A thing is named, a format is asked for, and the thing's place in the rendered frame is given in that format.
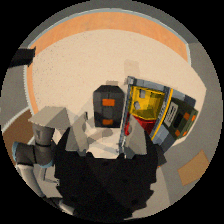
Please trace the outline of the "red open bin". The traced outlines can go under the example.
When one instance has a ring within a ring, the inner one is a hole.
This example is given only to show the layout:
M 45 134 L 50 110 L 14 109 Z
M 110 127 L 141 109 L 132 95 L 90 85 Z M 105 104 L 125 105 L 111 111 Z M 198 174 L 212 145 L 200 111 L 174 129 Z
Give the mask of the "red open bin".
M 129 135 L 129 131 L 128 131 L 128 126 L 129 126 L 129 122 L 128 122 L 128 117 L 129 117 L 129 112 L 127 112 L 127 118 L 126 118 L 126 122 L 125 122 L 125 127 L 124 127 L 124 131 L 126 135 Z M 137 117 L 135 115 L 133 115 L 139 122 L 139 124 L 141 124 L 141 126 L 143 127 L 143 129 L 145 131 L 147 131 L 147 133 L 150 135 L 155 123 L 156 123 L 156 119 L 153 120 L 145 120 L 142 119 L 140 117 Z M 140 122 L 141 121 L 141 122 Z M 142 123 L 143 122 L 143 123 Z

